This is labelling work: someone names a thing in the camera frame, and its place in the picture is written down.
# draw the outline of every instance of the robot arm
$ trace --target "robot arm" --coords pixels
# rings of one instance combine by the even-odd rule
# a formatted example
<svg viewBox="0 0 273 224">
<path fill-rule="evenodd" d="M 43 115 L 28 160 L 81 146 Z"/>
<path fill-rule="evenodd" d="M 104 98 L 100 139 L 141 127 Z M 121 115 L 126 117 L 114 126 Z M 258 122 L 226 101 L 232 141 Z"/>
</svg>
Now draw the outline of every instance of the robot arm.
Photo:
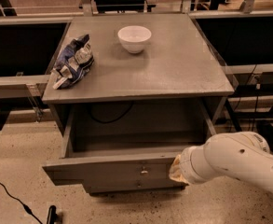
<svg viewBox="0 0 273 224">
<path fill-rule="evenodd" d="M 253 132 L 216 134 L 203 146 L 184 149 L 171 167 L 171 179 L 177 174 L 190 184 L 227 175 L 273 193 L 273 155 Z"/>
</svg>

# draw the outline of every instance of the white bowl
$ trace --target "white bowl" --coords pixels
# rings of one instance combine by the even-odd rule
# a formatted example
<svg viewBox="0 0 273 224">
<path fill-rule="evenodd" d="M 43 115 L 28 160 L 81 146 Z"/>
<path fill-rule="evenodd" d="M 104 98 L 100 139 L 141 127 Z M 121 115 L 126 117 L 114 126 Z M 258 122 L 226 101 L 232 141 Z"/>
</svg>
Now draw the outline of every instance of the white bowl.
<svg viewBox="0 0 273 224">
<path fill-rule="evenodd" d="M 124 49 L 135 54 L 144 50 L 152 33 L 143 26 L 126 26 L 117 35 Z"/>
</svg>

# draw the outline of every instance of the open drawer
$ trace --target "open drawer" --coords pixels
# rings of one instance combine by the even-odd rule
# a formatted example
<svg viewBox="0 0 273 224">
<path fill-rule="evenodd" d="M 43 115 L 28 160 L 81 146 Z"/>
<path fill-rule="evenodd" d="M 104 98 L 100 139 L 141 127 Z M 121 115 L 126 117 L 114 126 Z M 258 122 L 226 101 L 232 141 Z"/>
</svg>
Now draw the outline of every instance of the open drawer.
<svg viewBox="0 0 273 224">
<path fill-rule="evenodd" d="M 71 105 L 61 159 L 44 170 L 55 185 L 87 192 L 183 187 L 168 173 L 177 154 L 205 141 L 199 99 Z"/>
</svg>

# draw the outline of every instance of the wooden table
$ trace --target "wooden table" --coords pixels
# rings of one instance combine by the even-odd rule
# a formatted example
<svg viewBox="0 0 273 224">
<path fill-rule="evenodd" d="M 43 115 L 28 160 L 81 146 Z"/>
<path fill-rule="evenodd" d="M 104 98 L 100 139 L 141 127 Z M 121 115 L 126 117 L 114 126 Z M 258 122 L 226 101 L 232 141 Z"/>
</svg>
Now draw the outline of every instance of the wooden table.
<svg viewBox="0 0 273 224">
<path fill-rule="evenodd" d="M 129 54 L 117 38 L 132 24 L 152 32 L 139 54 Z M 52 74 L 43 96 L 63 135 L 62 159 L 44 164 L 45 171 L 56 185 L 82 183 L 89 193 L 181 187 L 168 178 L 174 157 L 204 142 L 206 123 L 214 132 L 204 104 L 211 100 L 218 110 L 234 91 L 222 67 L 185 14 L 74 18 L 62 46 L 84 34 L 95 59 L 90 72 L 57 91 Z M 124 111 L 111 123 L 94 118 Z"/>
</svg>

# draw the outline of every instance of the speckled floor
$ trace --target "speckled floor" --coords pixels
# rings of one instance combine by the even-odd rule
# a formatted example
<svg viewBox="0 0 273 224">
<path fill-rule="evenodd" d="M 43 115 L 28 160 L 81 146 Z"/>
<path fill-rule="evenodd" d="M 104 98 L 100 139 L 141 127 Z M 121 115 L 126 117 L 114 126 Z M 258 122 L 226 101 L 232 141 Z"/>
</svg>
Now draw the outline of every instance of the speckled floor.
<svg viewBox="0 0 273 224">
<path fill-rule="evenodd" d="M 13 112 L 0 132 L 0 182 L 46 223 L 57 207 L 62 223 L 273 223 L 273 195 L 219 177 L 185 190 L 154 190 L 89 196 L 82 186 L 54 186 L 42 169 L 61 154 L 61 135 L 49 112 Z M 0 223 L 37 223 L 0 186 Z"/>
</svg>

